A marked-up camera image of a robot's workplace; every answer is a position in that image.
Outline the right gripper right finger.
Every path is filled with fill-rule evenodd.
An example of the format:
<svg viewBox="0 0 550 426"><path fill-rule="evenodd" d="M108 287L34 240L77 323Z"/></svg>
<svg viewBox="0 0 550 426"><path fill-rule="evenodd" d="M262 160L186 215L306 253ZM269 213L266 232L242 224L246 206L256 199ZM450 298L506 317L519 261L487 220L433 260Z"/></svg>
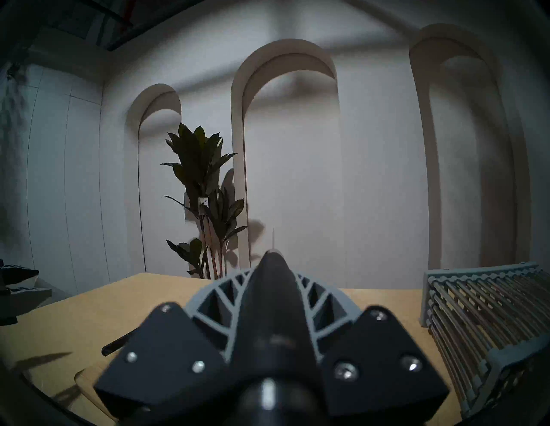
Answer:
<svg viewBox="0 0 550 426"><path fill-rule="evenodd" d="M430 420L450 389L386 307L296 274L331 420Z"/></svg>

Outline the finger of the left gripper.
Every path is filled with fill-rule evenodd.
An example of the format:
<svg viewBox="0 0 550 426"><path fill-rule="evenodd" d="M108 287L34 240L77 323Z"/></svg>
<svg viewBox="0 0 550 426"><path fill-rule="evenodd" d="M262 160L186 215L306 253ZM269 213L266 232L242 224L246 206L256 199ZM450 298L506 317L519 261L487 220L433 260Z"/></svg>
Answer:
<svg viewBox="0 0 550 426"><path fill-rule="evenodd" d="M51 296L48 288L1 288L1 324L16 324L18 316L31 312Z"/></svg>
<svg viewBox="0 0 550 426"><path fill-rule="evenodd" d="M5 286L35 286L39 275L37 269L18 265L4 265L1 267L1 281Z"/></svg>

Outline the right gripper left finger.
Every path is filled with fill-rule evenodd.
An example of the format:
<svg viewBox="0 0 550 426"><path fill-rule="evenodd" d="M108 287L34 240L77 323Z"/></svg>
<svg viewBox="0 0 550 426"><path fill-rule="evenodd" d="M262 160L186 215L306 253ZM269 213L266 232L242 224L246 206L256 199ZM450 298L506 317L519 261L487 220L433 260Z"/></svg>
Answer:
<svg viewBox="0 0 550 426"><path fill-rule="evenodd" d="M252 268L197 291L186 303L158 303L141 324L119 338L118 352L93 383L105 411L123 420L146 411L231 360L242 292Z"/></svg>

